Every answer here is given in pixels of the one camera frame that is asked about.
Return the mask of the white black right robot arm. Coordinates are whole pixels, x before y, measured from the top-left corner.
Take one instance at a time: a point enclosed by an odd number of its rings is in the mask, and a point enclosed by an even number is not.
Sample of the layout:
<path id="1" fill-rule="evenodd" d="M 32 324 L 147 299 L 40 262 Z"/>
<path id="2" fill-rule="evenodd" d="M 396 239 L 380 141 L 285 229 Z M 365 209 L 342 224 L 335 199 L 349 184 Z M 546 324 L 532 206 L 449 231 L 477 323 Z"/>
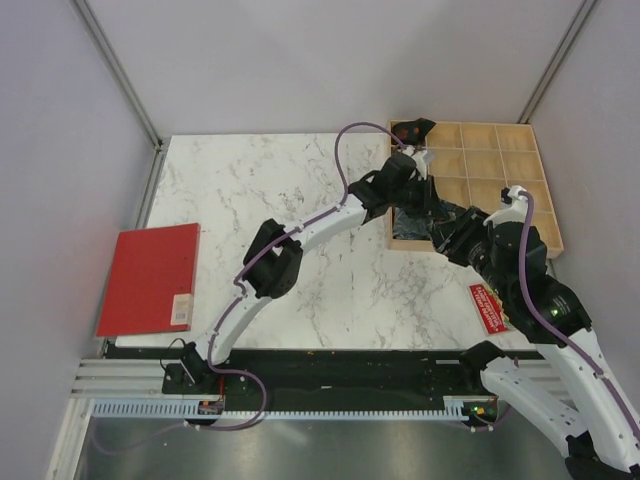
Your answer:
<path id="1" fill-rule="evenodd" d="M 639 414 L 609 369 L 585 307 L 548 274 L 547 247 L 531 214 L 471 207 L 432 222 L 429 236 L 438 253 L 472 268 L 497 294 L 511 325 L 551 364 L 574 405 L 527 379 L 489 341 L 464 351 L 460 386 L 505 400 L 556 446 L 572 478 L 638 478 Z"/>

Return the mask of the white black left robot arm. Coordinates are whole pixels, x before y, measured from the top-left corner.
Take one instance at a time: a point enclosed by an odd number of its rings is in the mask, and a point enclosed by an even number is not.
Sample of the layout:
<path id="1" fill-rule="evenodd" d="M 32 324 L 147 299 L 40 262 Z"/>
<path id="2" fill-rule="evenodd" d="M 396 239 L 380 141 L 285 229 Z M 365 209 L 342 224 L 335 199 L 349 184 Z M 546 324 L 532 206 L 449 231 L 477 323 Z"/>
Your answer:
<path id="1" fill-rule="evenodd" d="M 219 318 L 182 349 L 185 382 L 198 393 L 216 388 L 217 366 L 228 359 L 260 310 L 294 287 L 305 254 L 344 231 L 383 216 L 392 207 L 429 213 L 427 204 L 435 193 L 428 174 L 433 159 L 434 154 L 427 150 L 396 150 L 380 169 L 345 185 L 342 198 L 326 209 L 291 225 L 264 221 L 233 280 L 239 292 Z"/>

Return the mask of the dark blue floral tie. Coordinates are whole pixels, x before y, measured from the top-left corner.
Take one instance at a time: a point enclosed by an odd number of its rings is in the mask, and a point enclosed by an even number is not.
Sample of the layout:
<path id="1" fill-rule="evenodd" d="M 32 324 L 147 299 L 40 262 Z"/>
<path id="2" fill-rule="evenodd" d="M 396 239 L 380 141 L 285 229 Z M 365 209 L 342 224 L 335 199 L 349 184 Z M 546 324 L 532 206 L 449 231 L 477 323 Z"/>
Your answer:
<path id="1" fill-rule="evenodd" d="M 427 235 L 438 228 L 455 223 L 467 208 L 446 200 L 430 201 L 418 210 L 418 231 Z"/>

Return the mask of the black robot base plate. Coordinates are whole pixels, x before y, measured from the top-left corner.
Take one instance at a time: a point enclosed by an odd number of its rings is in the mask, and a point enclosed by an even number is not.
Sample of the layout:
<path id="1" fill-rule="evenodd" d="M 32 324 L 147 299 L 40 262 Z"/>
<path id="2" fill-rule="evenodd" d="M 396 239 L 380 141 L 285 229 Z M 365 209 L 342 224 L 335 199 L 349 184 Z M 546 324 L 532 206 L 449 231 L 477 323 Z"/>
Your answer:
<path id="1" fill-rule="evenodd" d="M 236 349 L 216 375 L 194 385 L 179 362 L 162 391 L 220 395 L 233 406 L 441 407 L 447 397 L 486 398 L 479 368 L 500 351 Z"/>

